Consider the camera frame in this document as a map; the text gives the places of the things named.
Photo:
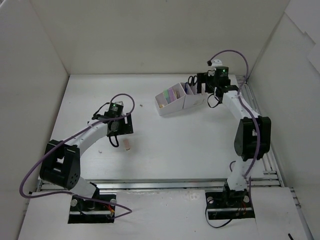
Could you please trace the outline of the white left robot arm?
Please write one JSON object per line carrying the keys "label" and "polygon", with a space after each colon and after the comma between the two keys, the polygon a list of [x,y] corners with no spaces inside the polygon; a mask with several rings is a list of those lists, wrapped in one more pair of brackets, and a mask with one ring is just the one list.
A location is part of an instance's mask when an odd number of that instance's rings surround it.
{"label": "white left robot arm", "polygon": [[88,122],[88,130],[61,144],[51,140],[45,149],[39,177],[46,182],[82,196],[82,204],[89,210],[100,204],[100,190],[81,177],[81,156],[98,140],[107,137],[112,147],[118,148],[118,136],[134,132],[131,115],[123,112],[122,101],[111,102],[104,114],[95,113]]}

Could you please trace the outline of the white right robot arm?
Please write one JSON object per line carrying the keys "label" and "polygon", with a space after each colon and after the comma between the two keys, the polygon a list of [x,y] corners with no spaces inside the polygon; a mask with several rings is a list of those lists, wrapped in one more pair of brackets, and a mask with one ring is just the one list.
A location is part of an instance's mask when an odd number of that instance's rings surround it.
{"label": "white right robot arm", "polygon": [[251,170],[271,147],[271,119],[254,111],[241,94],[241,88],[231,83],[229,68],[217,66],[214,70],[196,74],[197,93],[205,92],[216,98],[238,120],[234,138],[236,160],[224,184],[221,200],[227,206],[239,201],[240,194],[248,188]]}

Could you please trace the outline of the green capped marker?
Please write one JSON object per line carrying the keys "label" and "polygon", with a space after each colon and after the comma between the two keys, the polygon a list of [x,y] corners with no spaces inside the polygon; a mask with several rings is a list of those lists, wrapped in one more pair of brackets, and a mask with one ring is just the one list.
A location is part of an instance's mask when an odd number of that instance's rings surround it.
{"label": "green capped marker", "polygon": [[163,96],[164,96],[164,98],[166,99],[167,103],[170,104],[170,103],[171,103],[171,99],[170,99],[169,92],[168,92],[167,89],[165,89],[165,90],[163,91]]}

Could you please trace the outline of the blue pen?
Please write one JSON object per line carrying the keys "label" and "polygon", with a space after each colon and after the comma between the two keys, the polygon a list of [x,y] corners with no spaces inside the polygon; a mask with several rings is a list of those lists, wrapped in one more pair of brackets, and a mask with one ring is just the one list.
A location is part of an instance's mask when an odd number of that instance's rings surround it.
{"label": "blue pen", "polygon": [[184,85],[184,91],[185,91],[185,94],[188,94],[188,82],[185,83]]}

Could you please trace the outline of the small scissors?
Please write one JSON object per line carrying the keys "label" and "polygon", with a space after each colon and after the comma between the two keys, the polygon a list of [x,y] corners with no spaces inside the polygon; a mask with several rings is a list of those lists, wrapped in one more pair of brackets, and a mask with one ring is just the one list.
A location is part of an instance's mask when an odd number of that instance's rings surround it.
{"label": "small scissors", "polygon": [[193,87],[197,84],[198,82],[198,77],[197,75],[190,75],[187,79],[187,83],[190,87]]}

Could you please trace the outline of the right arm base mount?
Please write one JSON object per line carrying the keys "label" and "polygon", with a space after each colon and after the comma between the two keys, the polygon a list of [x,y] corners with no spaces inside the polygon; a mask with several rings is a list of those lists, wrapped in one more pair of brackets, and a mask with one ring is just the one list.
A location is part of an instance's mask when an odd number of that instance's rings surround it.
{"label": "right arm base mount", "polygon": [[214,229],[224,228],[234,220],[256,217],[247,189],[234,191],[225,185],[222,191],[205,192],[205,202],[205,220]]}

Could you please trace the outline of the pink eraser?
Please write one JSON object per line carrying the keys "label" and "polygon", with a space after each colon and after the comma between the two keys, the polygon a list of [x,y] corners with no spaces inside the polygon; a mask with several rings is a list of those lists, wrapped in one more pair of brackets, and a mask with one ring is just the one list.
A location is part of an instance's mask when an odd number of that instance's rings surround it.
{"label": "pink eraser", "polygon": [[125,147],[126,151],[131,149],[131,144],[130,144],[130,141],[128,139],[124,139],[123,140],[123,144],[124,144],[124,147]]}

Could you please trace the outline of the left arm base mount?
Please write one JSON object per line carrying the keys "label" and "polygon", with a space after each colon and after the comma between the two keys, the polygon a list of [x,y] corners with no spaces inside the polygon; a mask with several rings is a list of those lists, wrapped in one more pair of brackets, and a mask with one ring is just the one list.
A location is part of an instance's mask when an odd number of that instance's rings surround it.
{"label": "left arm base mount", "polygon": [[73,196],[70,202],[68,224],[113,224],[114,205]]}

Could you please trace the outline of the purple highlighter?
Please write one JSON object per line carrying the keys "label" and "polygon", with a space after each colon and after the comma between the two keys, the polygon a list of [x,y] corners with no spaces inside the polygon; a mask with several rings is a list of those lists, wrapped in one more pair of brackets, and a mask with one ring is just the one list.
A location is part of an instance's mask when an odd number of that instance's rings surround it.
{"label": "purple highlighter", "polygon": [[174,102],[176,100],[176,96],[175,96],[173,89],[169,88],[167,91],[168,91],[170,102],[171,103]]}

